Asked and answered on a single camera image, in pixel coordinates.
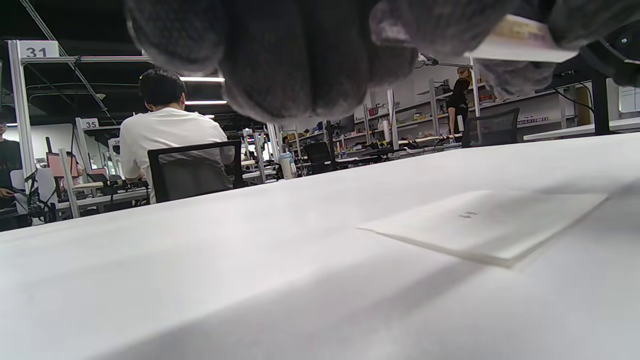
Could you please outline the person's right hand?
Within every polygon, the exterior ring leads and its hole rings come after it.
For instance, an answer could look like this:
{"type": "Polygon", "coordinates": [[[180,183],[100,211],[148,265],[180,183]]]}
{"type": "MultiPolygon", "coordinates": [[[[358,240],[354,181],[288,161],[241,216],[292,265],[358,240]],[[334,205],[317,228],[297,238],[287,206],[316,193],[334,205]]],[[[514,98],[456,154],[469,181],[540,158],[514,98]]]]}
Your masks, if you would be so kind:
{"type": "Polygon", "coordinates": [[[638,0],[556,0],[547,25],[558,47],[577,50],[639,16],[638,0]]]}

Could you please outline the person's left hand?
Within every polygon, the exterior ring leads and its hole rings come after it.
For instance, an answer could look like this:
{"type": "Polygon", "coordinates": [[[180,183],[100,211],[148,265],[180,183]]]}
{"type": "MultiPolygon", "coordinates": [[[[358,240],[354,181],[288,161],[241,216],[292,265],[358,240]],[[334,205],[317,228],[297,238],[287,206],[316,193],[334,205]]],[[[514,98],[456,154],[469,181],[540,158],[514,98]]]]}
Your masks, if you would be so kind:
{"type": "Polygon", "coordinates": [[[407,78],[418,54],[458,57],[505,15],[553,0],[126,0],[135,44],[180,75],[218,71],[228,104],[283,123],[347,116],[407,78]]]}

